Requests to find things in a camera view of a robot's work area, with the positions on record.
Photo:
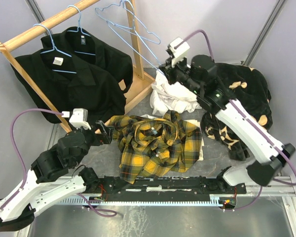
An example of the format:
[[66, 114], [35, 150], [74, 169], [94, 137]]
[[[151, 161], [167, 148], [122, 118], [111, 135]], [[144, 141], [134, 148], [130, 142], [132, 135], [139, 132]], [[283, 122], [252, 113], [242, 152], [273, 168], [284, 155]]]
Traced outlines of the white shirt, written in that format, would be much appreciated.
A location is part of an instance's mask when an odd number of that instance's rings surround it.
[[183, 112], [192, 113], [201, 106], [197, 103], [196, 95], [176, 82], [170, 85], [161, 71], [156, 71], [155, 81], [151, 85], [152, 93], [149, 104], [152, 114], [164, 116], [168, 110], [179, 114]]

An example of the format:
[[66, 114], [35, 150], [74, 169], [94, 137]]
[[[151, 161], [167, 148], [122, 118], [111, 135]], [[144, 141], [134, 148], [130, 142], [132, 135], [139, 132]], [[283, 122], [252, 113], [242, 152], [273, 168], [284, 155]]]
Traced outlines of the yellow plaid shirt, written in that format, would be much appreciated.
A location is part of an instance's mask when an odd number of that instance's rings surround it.
[[119, 176], [130, 184], [139, 176], [184, 173], [199, 159], [201, 129], [176, 111], [168, 110], [162, 118], [113, 116], [110, 124], [121, 151]]

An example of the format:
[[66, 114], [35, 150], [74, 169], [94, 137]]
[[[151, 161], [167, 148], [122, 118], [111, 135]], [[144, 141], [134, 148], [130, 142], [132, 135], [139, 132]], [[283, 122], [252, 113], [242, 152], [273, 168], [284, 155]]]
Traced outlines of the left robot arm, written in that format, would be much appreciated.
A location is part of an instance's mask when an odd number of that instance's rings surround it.
[[92, 146], [110, 144], [113, 126], [96, 122], [91, 129], [68, 132], [32, 163], [26, 178], [5, 198], [0, 199], [0, 232], [15, 232], [30, 225], [35, 217], [71, 195], [98, 190], [100, 179], [93, 168], [85, 167], [78, 175], [49, 191], [55, 182], [78, 167]]

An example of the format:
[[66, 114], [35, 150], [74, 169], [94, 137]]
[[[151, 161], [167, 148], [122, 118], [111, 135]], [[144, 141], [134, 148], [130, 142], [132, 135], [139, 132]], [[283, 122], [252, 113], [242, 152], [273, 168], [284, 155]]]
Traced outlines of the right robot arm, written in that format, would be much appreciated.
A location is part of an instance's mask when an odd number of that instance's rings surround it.
[[243, 182], [265, 187], [291, 164], [293, 144], [274, 138], [270, 93], [262, 74], [245, 66], [216, 63], [210, 56], [196, 55], [191, 63], [168, 58], [159, 70], [170, 84], [178, 83], [196, 96], [205, 109], [202, 130], [230, 148], [237, 160], [254, 157], [250, 164], [230, 167], [219, 178], [217, 189], [228, 193]]

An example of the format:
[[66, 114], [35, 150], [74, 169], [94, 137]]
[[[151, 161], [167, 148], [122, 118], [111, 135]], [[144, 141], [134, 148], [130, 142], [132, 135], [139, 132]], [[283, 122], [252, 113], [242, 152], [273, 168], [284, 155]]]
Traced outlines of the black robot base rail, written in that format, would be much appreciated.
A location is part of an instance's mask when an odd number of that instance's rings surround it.
[[137, 178], [130, 184], [119, 177], [100, 178], [98, 187], [85, 192], [104, 201], [208, 201], [210, 195], [246, 194], [244, 183], [230, 186], [222, 177]]

